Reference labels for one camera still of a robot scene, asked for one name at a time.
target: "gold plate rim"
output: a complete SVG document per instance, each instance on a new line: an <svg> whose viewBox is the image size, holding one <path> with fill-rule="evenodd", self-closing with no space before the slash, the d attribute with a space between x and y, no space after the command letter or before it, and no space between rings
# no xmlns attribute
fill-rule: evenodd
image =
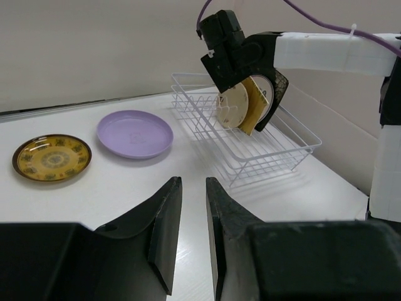
<svg viewBox="0 0 401 301"><path fill-rule="evenodd" d="M65 137L65 138L70 138L70 139L72 138L72 139L75 139L76 141L78 141L79 143L83 144L83 145L86 147L86 149L88 150L88 161L86 162L85 166L81 169L80 172L78 172L78 173L75 174L74 176L67 177L67 178L65 178L65 179L57 179L57 180L50 180L50 181L39 180L39 179L33 179L32 177L28 177L27 175L25 175L25 174L22 172L22 170L21 170L21 169L19 168L19 166L18 166L18 156L19 156L19 154L21 153L21 151L22 151L27 145L31 144L32 142L36 142L36 141L39 140L39 139L43 139L43 138L47 138L47 137ZM72 136L72 135L66 135L66 134L49 134L49 135L37 136L37 137L35 137L35 138L31 139L31 140L28 140L28 141L26 141L25 143L21 144L21 145L15 150L15 152L14 152L14 154L13 154L13 159L12 159L11 162L13 163L14 170L15 170L20 176L23 176L25 179L29 179L29 180L35 181L35 182L51 183L51 182L63 182L63 181L67 181L67 180L72 179L72 178L74 178L75 176L81 174L81 173L89 166L89 163L91 162L91 160L92 160L92 150L91 150L91 148L89 147L89 145L88 145L84 140L82 140L82 139L80 139L80 138L77 138L77 137L75 137L75 136Z"/></svg>

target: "white wall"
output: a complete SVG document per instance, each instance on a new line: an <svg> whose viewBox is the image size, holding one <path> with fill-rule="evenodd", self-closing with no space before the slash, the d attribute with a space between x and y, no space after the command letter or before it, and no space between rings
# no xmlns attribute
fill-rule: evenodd
<svg viewBox="0 0 401 301"><path fill-rule="evenodd" d="M398 0L294 0L322 20L370 32L399 32ZM175 71L202 71L206 47L195 21L204 0L3 0L0 112L169 90ZM206 16L235 8L246 35L325 32L282 0L214 0ZM285 106L323 140L316 156L368 193L381 78L283 72Z"/></svg>
<svg viewBox="0 0 401 301"><path fill-rule="evenodd" d="M401 31L398 0L293 0L324 22L371 33ZM282 0L236 0L246 35L261 31L329 32L314 25ZM380 130L378 105L383 78L362 75L283 70L290 88L283 104L322 140L315 156L363 192L370 192Z"/></svg>
<svg viewBox="0 0 401 301"><path fill-rule="evenodd" d="M2 0L0 112L168 91L171 73L202 71L203 3Z"/></svg>

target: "plate rim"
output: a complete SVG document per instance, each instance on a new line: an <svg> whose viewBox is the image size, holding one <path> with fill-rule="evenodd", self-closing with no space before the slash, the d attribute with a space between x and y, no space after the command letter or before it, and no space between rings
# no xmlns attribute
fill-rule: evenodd
<svg viewBox="0 0 401 301"><path fill-rule="evenodd" d="M32 177L28 177L27 175L25 175L25 174L22 172L22 170L19 169L19 166L18 166L18 157L19 157L19 154L21 153L21 151L22 151L27 145L29 145L29 144L32 143L32 142L37 141L37 140L40 139L40 138L55 137L55 136L62 136L62 137L67 137L67 138L73 138L73 139L77 140L79 143L83 144L83 145L86 147L86 149L88 149L88 160L87 160L85 166L83 167L83 169L81 169L81 171L80 171L78 174L75 174L74 176L66 177L65 179L57 179L57 180L50 180L50 181L44 181L44 180L40 180L40 179L33 179ZM31 140L28 140L28 141L24 142L23 144L21 144L21 145L14 151L13 158L12 158L11 162L13 163L14 170L15 170L20 176L23 176L25 179L29 179L29 180L32 180L32 181L46 183L46 182L61 182L61 181L67 181L67 180L69 180L69 179L74 178L75 176L81 174L81 173L89 166L89 163L91 162L91 160L92 160L92 150L91 150L90 146L89 146L84 140L82 140L82 139L80 139L80 138L78 138L78 137L72 136L72 135L68 135L68 134L49 134L49 135L37 136L37 137L35 137L35 138L31 139Z"/></svg>
<svg viewBox="0 0 401 301"><path fill-rule="evenodd" d="M118 152L118 151L116 151L116 150L110 148L106 143L104 143L104 141L103 141L102 138L101 138L101 135L100 135L100 125L102 124L102 122L103 122L107 117L109 117L109 116L111 116L111 115L114 115L114 114L122 113L122 112L131 112L131 113L132 113L132 112L135 112L135 113L146 114L146 115L148 115L148 116L152 116L153 118L155 117L156 119L158 119L158 120L160 120L161 122L163 122L163 123L167 126L167 128L168 128L168 130L169 130L169 132L170 132L170 134L171 134L171 141L169 142L168 146L165 147L162 151L158 151L158 152L156 152L156 153L149 154L149 155L147 155L147 156L131 156L131 155L127 155L127 154L122 154L121 152ZM151 159L151 158L153 158L153 157L157 157L157 156L163 154L165 151L167 151L167 150L172 146L173 141L174 141L174 131L173 131L172 127L171 127L163 118L161 118L161 117L159 117L158 115L155 115L155 114L153 114L153 113L149 113L149 112L147 112L147 111L141 111L141 110L119 110L119 111L115 111L115 112L112 112L112 113L107 114L107 115L104 116L102 119L100 119L100 121L99 121L99 123L98 123L98 125L97 125L97 127L96 127L96 135L97 135L99 141L102 143L102 145L103 145L104 147L106 147L110 152L112 152L112 153L114 153L114 154L116 154L116 155L118 155L118 156L127 158L127 159L137 159L137 160Z"/></svg>
<svg viewBox="0 0 401 301"><path fill-rule="evenodd" d="M235 127L230 127L230 126L226 127L226 126L224 125L224 123L222 122L223 120L220 120L219 115L217 115L217 119L218 119L219 123L220 123L221 126L224 127L225 129L238 129L238 127L244 122L244 120L245 120L245 118L246 118L246 114L247 114L247 112L248 112L248 110L249 110L249 95L248 95L248 92L247 92L247 90L246 90L245 85L244 85L242 82L240 82L240 83L238 83L236 86L240 86L241 89L243 89L243 91L245 91L245 95L246 95L246 112L245 112L245 115L244 115L244 119L243 119L237 126L235 126ZM217 110L219 109L218 106L220 106L219 97L222 97L221 95L223 95L223 93L219 93L218 96L217 96L217 101L218 101Z"/></svg>

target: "white plate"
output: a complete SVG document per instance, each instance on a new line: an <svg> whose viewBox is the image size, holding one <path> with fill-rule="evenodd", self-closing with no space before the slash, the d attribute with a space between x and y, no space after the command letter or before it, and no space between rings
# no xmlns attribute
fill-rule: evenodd
<svg viewBox="0 0 401 301"><path fill-rule="evenodd" d="M238 127L248 111L248 94L242 83L219 94L217 99L217 119L226 129Z"/></svg>

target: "white dish rack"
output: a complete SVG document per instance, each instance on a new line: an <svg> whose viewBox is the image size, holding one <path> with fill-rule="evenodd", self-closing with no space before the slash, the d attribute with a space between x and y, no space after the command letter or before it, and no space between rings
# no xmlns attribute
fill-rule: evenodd
<svg viewBox="0 0 401 301"><path fill-rule="evenodd" d="M254 130L248 136L239 129L225 129L216 118L218 90L209 75L174 73L172 78L179 119L198 146L206 147L217 159L214 165L229 187L287 174L321 145L321 140L282 106L262 132Z"/></svg>

